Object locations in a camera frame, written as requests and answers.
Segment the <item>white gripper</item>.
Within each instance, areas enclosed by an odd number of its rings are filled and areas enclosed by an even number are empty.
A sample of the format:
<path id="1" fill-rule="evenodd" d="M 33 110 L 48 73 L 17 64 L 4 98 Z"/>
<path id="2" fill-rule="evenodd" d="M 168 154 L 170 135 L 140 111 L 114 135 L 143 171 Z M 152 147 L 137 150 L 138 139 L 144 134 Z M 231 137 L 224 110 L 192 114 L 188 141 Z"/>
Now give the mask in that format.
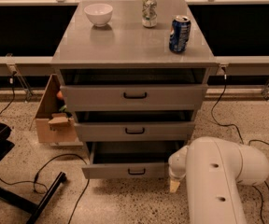
<path id="1" fill-rule="evenodd" d="M 186 175 L 186 159 L 187 159 L 188 148 L 182 147 L 177 152 L 173 153 L 168 159 L 168 171 L 170 176 L 169 190 L 171 193 L 176 193 L 180 181 Z"/>

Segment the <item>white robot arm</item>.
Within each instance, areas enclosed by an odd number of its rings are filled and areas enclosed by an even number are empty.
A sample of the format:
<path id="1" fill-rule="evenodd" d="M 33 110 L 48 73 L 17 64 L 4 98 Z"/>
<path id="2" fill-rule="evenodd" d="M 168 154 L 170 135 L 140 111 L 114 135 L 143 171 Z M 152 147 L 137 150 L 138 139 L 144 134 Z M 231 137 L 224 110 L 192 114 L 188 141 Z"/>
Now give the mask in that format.
<path id="1" fill-rule="evenodd" d="M 247 224 L 237 187 L 269 176 L 269 161 L 257 148 L 200 137 L 168 159 L 170 190 L 186 181 L 190 224 Z"/>

